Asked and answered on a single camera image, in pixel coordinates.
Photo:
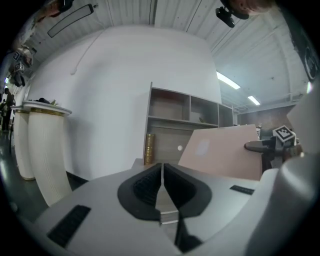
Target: pink board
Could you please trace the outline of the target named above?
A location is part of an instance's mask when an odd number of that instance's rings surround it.
[[[257,140],[254,124],[195,130],[179,165],[208,174],[258,181],[262,176],[261,154],[244,148],[245,143]]]

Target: shelf compartment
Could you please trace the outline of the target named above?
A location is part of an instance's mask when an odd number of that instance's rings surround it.
[[[219,127],[230,127],[234,125],[234,114],[232,108],[219,104]]]
[[[190,96],[178,92],[151,89],[149,116],[189,120]]]
[[[218,103],[191,96],[189,120],[201,124],[200,118],[206,124],[218,126]]]

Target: white column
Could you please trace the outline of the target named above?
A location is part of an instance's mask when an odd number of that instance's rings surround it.
[[[53,106],[47,109],[31,108],[28,140],[31,166],[36,182],[45,202],[51,206],[72,190],[67,178],[63,155],[65,113],[48,109],[59,108]]]
[[[13,127],[14,151],[20,175],[27,181],[35,179],[29,156],[28,123],[29,113],[24,110],[16,110]]]

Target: brown wall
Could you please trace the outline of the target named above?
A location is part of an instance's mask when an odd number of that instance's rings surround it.
[[[262,129],[264,130],[274,129],[283,125],[292,128],[292,125],[287,118],[287,114],[293,107],[294,105],[247,114],[238,114],[238,124],[254,124],[256,126],[262,124]]]

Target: person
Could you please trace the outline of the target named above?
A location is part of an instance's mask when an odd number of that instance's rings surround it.
[[[2,131],[6,133],[6,132],[9,132],[9,122],[10,122],[10,116],[11,116],[10,107],[13,105],[13,96],[10,93],[8,88],[4,89],[4,93],[7,95],[6,101],[4,104],[0,106],[0,111],[6,108],[5,114],[3,116],[3,121],[2,121]]]

